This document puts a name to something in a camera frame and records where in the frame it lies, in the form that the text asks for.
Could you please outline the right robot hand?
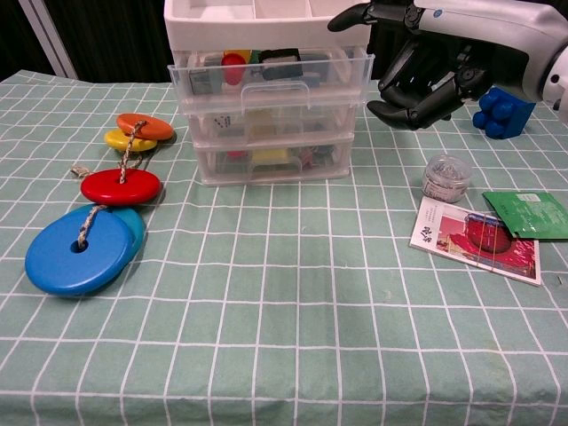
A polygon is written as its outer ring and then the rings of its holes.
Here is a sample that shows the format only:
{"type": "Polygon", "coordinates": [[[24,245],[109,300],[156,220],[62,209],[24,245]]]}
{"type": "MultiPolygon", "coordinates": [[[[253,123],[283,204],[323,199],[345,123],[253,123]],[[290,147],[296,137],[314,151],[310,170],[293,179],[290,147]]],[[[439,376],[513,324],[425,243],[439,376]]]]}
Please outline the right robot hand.
{"type": "Polygon", "coordinates": [[[408,38],[378,76],[368,110],[394,129],[428,128],[491,87],[530,102],[565,106],[567,20],[525,1],[410,1],[355,4],[328,22],[403,30],[408,38]]]}

